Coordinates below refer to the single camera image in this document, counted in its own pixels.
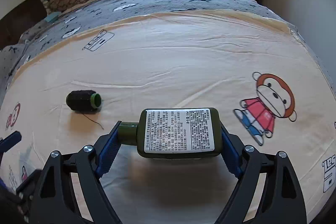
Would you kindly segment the small dark green bottle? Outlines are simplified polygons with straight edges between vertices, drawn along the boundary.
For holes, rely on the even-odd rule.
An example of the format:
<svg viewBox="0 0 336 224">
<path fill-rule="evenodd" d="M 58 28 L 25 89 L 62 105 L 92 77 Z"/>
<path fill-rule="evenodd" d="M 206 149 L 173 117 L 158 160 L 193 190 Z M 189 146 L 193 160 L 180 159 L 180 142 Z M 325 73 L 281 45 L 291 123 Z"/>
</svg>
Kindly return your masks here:
<svg viewBox="0 0 336 224">
<path fill-rule="evenodd" d="M 212 107 L 145 109 L 138 122 L 121 122 L 117 136 L 152 159 L 215 157 L 223 148 L 219 113 Z"/>
</svg>

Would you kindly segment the black thread spool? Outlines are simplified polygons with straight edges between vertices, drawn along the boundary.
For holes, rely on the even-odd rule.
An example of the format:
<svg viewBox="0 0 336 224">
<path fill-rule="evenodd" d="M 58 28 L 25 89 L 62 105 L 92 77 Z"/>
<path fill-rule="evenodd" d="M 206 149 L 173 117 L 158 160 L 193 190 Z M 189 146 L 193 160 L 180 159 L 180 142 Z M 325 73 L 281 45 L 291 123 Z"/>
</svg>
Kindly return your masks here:
<svg viewBox="0 0 336 224">
<path fill-rule="evenodd" d="M 102 98 L 93 90 L 74 90 L 66 97 L 67 106 L 74 112 L 82 114 L 89 121 L 98 124 L 102 130 L 104 127 L 97 121 L 91 119 L 88 114 L 95 114 L 100 111 Z"/>
</svg>

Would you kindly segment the grey patterned duvet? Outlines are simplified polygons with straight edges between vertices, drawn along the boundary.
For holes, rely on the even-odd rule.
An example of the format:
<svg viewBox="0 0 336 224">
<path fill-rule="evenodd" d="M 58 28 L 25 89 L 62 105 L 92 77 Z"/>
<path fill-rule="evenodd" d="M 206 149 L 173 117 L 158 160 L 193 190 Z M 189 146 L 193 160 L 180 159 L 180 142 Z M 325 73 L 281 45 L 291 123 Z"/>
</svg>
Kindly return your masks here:
<svg viewBox="0 0 336 224">
<path fill-rule="evenodd" d="M 51 21 L 41 20 L 21 32 L 20 41 L 1 49 L 1 97 L 23 63 L 67 36 L 138 15 L 157 12 L 229 9 L 280 20 L 254 0 L 94 0 Z"/>
</svg>

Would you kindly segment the beige printed bed sheet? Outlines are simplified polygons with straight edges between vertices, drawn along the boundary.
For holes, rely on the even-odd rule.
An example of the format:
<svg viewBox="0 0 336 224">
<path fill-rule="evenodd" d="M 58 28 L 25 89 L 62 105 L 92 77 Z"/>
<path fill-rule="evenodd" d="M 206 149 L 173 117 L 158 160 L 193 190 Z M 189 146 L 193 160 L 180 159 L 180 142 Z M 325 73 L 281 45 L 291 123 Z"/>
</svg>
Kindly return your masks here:
<svg viewBox="0 0 336 224">
<path fill-rule="evenodd" d="M 292 28 L 278 20 L 227 10 L 136 16 L 79 32 L 23 63 L 1 105 L 1 137 L 22 140 L 1 164 L 15 190 L 50 153 L 93 144 L 117 121 L 136 122 L 147 108 L 214 107 L 243 143 L 255 140 L 234 115 L 255 98 L 256 79 L 270 73 L 293 92 L 294 113 L 276 118 L 258 150 L 285 151 L 312 221 L 335 190 L 335 94 L 321 63 Z M 100 94 L 99 112 L 66 104 L 74 90 Z"/>
</svg>

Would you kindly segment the dark wooden headboard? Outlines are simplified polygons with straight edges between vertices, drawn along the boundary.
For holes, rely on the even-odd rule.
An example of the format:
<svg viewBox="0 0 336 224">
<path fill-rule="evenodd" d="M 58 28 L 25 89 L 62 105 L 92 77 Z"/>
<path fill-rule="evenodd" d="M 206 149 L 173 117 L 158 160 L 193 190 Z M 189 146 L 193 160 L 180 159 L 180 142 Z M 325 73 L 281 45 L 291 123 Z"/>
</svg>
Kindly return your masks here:
<svg viewBox="0 0 336 224">
<path fill-rule="evenodd" d="M 16 44 L 21 35 L 47 16 L 41 0 L 25 0 L 0 21 L 1 50 Z"/>
</svg>

